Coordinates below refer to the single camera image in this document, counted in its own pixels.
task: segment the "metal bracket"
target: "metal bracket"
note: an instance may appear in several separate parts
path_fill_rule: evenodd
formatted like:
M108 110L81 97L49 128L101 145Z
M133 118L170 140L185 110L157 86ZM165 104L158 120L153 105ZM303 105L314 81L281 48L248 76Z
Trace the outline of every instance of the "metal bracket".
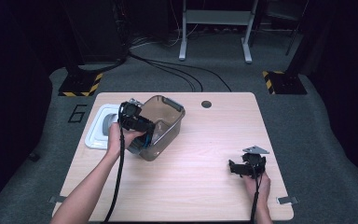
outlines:
M290 203L290 204L295 204L295 203L299 203L300 201L298 200L297 197L282 197L282 198L277 198L277 203L278 204L285 204L285 203Z
M144 105L141 102L139 102L139 101L137 101L137 100L135 100L133 98L130 98L129 103L133 104L133 105L140 105L140 106Z
M66 199L64 196L51 196L48 200L49 203L63 203L63 201Z
M261 147L254 146L254 147L247 147L244 148L242 151L251 153L251 154L269 154L269 152Z

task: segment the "clear plastic container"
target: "clear plastic container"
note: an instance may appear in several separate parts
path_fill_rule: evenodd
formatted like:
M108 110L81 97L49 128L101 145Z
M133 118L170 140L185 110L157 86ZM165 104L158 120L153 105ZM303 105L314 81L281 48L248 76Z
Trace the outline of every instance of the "clear plastic container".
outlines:
M153 138L148 147L144 147L144 143L136 138L128 150L146 161L153 161L179 134L186 112L182 105L162 95L153 96L141 108L140 115L156 124Z

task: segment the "gray carpet floor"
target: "gray carpet floor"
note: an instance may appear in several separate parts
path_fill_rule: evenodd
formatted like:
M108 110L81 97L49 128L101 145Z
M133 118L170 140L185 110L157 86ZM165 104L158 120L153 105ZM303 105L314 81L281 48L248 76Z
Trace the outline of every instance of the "gray carpet floor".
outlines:
M170 47L147 44L132 48L131 52L147 59L211 70L225 80L232 91L255 94L288 193L300 200L293 205L295 217L283 223L358 223L358 169L346 158L333 135L321 97L306 76L300 75L306 95L270 95L262 77L265 70L287 68L300 37L291 54L285 56L290 38L265 32L258 34L251 48L252 64L244 62L241 37L232 33L194 35L188 41L184 62L178 61L180 42ZM194 76L203 91L228 91L222 81L209 72L177 68ZM99 92L192 91L183 79L133 58L103 73L93 96L58 96L65 77L64 69L50 76L54 87L52 101L42 139L34 150L41 159L25 161L1 192L0 223L49 222L54 204L48 199L61 191ZM188 79L196 91L200 91L200 85ZM85 112L85 116L81 122L68 123L77 105L81 105L77 111Z

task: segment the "wooden table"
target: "wooden table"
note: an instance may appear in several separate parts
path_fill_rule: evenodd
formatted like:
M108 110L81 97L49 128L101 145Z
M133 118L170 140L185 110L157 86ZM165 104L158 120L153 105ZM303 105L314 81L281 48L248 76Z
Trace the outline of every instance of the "wooden table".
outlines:
M249 92L109 92L100 93L89 114L76 154L62 187L67 196L97 165L104 150L89 149L85 137L98 109L134 98L145 102L163 95L184 106L179 135L154 160L126 151L117 204L110 221L241 221L249 220L250 202L241 178L230 172L228 160L242 163L243 148L269 151L271 178L268 206L273 220L294 216L292 205L278 204L287 196L255 96ZM201 102L210 101L204 108ZM116 184L118 162L104 186L90 221L106 217Z

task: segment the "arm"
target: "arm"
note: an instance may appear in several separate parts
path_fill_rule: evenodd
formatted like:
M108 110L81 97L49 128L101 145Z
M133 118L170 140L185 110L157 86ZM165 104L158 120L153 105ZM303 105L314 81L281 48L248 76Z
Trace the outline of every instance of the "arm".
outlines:
M138 132L124 131L125 148L132 140L142 135ZM98 165L68 195L54 214L50 223L87 223L97 204L103 185L120 156L120 130L117 123L109 129L108 149Z
M255 180L247 175L243 176L242 179L245 182L246 192L248 193L251 202L253 202L255 198ZM271 180L269 179L267 173L264 172L262 175L260 188L258 189L259 193L258 193L257 206L255 210L255 219L259 224L272 223L272 219L271 216L269 215L269 207L267 203L267 200L269 199L270 186L271 186Z

